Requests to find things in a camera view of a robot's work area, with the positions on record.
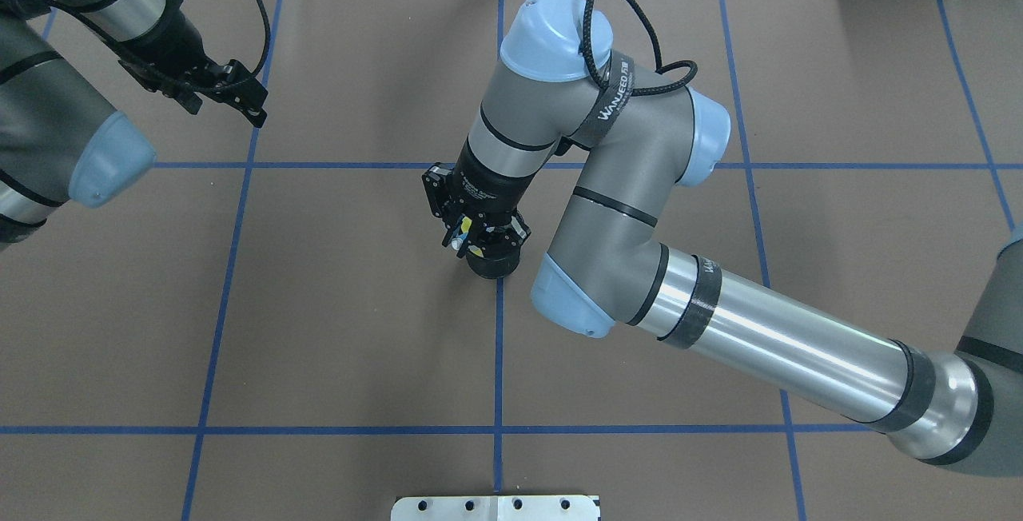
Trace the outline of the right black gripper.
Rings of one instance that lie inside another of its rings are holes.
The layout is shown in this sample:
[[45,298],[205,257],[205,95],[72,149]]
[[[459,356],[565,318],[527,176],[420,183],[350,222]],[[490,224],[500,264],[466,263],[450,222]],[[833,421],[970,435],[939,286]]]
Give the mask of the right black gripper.
[[[472,196],[475,190],[468,185],[468,178],[460,177],[453,168],[435,163],[424,172],[421,180],[432,215],[444,222],[445,237],[441,244],[456,252],[458,259],[468,254],[468,241],[487,234],[508,233],[509,244],[515,248],[522,248],[530,237],[530,227],[518,210],[486,210],[483,201]],[[461,221],[463,217],[472,219],[470,233],[468,221]]]

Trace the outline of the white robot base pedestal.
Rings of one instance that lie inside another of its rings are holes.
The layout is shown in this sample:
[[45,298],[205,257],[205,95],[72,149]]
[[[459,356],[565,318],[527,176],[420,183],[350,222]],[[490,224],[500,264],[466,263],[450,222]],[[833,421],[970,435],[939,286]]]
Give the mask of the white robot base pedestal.
[[391,520],[601,520],[589,495],[453,495],[397,500]]

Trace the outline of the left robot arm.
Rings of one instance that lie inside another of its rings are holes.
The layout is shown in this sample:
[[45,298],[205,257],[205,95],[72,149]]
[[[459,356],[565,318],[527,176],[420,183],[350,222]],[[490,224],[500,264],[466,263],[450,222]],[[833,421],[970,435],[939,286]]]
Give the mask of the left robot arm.
[[[216,62],[181,10],[184,0],[2,0],[2,247],[23,243],[66,201],[89,208],[153,168],[155,149],[30,26],[51,9],[83,23],[145,90],[186,112],[208,98],[259,128],[267,90],[258,70]],[[255,0],[269,37],[263,0]]]

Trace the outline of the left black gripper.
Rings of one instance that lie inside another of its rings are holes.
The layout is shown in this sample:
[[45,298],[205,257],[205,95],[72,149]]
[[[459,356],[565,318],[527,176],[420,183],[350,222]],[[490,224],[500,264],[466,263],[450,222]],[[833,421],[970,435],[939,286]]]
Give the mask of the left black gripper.
[[128,52],[118,52],[121,66],[146,90],[176,100],[187,113],[201,113],[202,94],[238,110],[253,128],[265,124],[267,89],[238,60],[219,66],[209,58],[181,10],[167,12],[150,32],[123,46]]

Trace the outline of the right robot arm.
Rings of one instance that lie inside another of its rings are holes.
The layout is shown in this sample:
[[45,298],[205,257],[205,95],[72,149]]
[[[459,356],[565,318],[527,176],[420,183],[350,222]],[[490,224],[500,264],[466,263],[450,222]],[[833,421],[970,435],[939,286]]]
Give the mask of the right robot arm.
[[[625,0],[629,4],[635,0]],[[614,48],[595,0],[526,0],[453,167],[424,172],[445,247],[508,276],[530,236],[519,202],[554,156],[586,163],[532,287],[537,311],[602,338],[618,322],[777,385],[879,432],[922,463],[1021,474],[1021,230],[953,352],[925,352],[655,238],[676,186],[700,185],[730,141],[726,107]]]

